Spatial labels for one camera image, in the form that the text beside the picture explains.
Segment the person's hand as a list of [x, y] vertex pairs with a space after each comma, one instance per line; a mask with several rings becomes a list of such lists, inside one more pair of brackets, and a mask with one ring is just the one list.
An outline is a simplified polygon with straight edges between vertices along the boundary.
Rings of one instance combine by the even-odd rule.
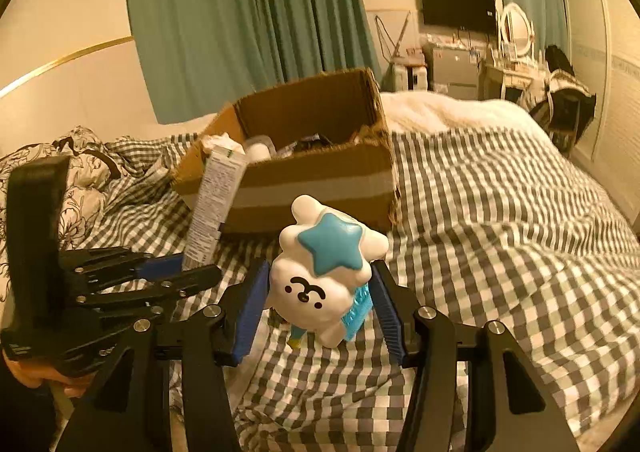
[[9, 372], [27, 388], [39, 388], [44, 382], [52, 382], [62, 388], [67, 398], [80, 398], [92, 384], [96, 372], [84, 376], [65, 376], [53, 366], [35, 359], [16, 361], [2, 351], [2, 358]]

